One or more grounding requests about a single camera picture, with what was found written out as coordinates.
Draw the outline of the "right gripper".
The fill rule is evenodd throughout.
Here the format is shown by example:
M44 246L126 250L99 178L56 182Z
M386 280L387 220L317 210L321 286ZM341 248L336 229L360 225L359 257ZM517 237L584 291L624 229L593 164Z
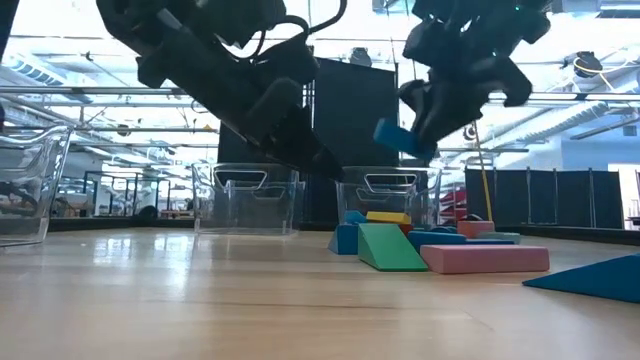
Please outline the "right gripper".
M521 41L533 42L533 26L525 22L500 25L471 22L469 28L448 28L443 22L422 22L410 32L403 56L429 67L429 80L403 84L399 98L416 109L413 93L436 85L460 85L478 93L467 97L437 94L433 102L418 107L414 123L418 158L438 158L438 142L480 119L488 93L502 91L504 105L523 105L532 93L532 84L510 59Z

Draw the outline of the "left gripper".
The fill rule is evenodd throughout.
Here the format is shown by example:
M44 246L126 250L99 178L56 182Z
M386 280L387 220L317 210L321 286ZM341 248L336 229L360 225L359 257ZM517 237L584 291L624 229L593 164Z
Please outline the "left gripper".
M310 108L291 115L302 86L319 69L302 34L251 63L233 59L219 43L207 45L189 31L171 30L137 62L142 83L158 88L172 81L236 131L268 131L286 118L261 141L247 136L251 151L305 174L343 179L339 161L311 127Z

